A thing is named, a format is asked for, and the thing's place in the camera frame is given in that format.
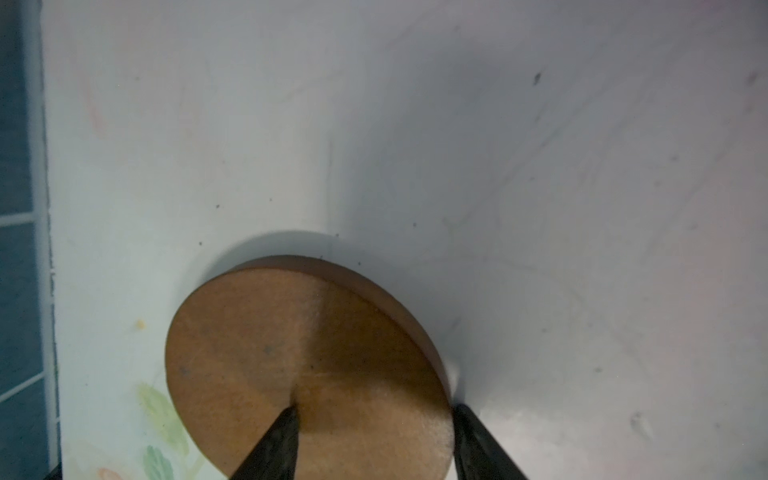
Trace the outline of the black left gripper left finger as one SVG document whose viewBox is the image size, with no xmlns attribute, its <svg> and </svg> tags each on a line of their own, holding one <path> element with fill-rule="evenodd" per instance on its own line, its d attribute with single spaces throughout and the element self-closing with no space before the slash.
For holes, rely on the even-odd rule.
<svg viewBox="0 0 768 480">
<path fill-rule="evenodd" d="M 284 409 L 230 480 L 294 480 L 299 446 L 295 405 Z"/>
</svg>

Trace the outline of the matte brown wooden coaster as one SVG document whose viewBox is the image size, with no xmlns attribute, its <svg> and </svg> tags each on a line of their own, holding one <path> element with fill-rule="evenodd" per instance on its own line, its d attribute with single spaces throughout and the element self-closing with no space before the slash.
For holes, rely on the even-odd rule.
<svg viewBox="0 0 768 480">
<path fill-rule="evenodd" d="M 194 290 L 166 338 L 173 406 L 232 475 L 279 414 L 298 414 L 300 479 L 443 479 L 449 382 L 415 317 L 326 260 L 272 256 Z"/>
</svg>

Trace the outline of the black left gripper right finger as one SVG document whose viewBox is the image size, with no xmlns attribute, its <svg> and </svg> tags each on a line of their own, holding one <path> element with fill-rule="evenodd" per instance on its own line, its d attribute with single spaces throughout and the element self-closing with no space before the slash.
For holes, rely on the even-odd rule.
<svg viewBox="0 0 768 480">
<path fill-rule="evenodd" d="M 456 404 L 452 415 L 459 480 L 528 479 L 466 404 Z"/>
</svg>

